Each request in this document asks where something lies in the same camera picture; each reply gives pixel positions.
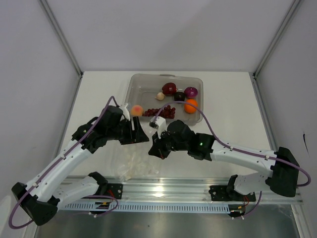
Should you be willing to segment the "clear zip top bag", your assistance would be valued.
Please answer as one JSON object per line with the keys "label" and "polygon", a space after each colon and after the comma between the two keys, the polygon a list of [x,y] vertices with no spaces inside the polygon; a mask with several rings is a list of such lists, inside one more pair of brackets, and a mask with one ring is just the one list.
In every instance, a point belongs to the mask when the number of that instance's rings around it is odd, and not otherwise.
{"label": "clear zip top bag", "polygon": [[160,171],[160,161],[148,155],[150,147],[149,142],[117,145],[110,166],[113,175],[120,181],[157,176]]}

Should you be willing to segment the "red grape bunch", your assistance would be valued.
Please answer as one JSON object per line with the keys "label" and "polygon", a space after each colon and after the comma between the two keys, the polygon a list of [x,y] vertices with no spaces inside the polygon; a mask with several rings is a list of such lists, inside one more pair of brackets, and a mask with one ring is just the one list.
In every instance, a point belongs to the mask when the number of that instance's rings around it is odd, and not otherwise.
{"label": "red grape bunch", "polygon": [[[174,119],[175,118],[175,107],[171,107],[168,105],[167,107],[164,107],[163,110],[159,113],[160,117],[163,117],[165,119]],[[154,117],[159,112],[159,109],[147,109],[143,112],[142,116],[144,117]]]}

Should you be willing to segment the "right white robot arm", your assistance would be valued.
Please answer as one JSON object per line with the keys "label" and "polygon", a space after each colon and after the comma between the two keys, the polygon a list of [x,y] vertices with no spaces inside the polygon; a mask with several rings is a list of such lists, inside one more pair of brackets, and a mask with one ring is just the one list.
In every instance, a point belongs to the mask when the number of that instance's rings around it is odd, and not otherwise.
{"label": "right white robot arm", "polygon": [[254,170],[253,174],[230,177],[225,192],[231,201],[265,190],[284,197],[296,195],[299,165],[286,148],[261,152],[231,145],[213,135],[195,133],[180,120],[167,125],[165,119],[159,118],[149,125],[156,129],[150,156],[165,159],[172,151],[186,151],[196,160],[226,162]]}

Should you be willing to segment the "yellow pink peach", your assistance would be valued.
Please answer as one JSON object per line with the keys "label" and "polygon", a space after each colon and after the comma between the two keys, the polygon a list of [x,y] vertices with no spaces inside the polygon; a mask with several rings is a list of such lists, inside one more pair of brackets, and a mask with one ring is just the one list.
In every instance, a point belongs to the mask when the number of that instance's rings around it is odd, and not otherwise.
{"label": "yellow pink peach", "polygon": [[131,113],[132,116],[142,116],[143,113],[144,113],[144,109],[140,105],[134,105],[131,108],[130,113]]}

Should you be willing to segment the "dark red apple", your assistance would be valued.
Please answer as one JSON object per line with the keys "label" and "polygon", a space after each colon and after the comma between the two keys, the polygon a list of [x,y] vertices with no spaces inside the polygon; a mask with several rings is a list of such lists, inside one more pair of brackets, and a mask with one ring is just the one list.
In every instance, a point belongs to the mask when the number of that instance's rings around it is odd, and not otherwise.
{"label": "dark red apple", "polygon": [[162,86],[162,93],[166,96],[172,96],[177,92],[175,83],[169,82]]}

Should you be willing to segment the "orange fruit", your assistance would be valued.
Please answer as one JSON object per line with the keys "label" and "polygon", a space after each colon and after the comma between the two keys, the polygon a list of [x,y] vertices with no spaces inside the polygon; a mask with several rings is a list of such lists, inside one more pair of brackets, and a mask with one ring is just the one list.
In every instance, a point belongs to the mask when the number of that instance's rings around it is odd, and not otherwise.
{"label": "orange fruit", "polygon": [[188,114],[194,114],[197,110],[198,103],[195,99],[188,99],[184,106],[184,111]]}

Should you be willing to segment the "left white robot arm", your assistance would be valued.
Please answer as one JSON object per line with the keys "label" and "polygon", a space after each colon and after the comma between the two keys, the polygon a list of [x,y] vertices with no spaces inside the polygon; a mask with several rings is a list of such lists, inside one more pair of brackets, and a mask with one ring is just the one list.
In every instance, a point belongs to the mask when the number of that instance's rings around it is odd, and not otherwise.
{"label": "left white robot arm", "polygon": [[99,117],[78,127],[60,154],[27,183],[16,183],[11,191],[31,221],[41,226],[62,207],[81,198],[110,199],[108,181],[98,172],[76,183],[61,186],[64,179],[108,141],[121,145],[148,142],[138,117],[130,117],[126,106],[107,106]]}

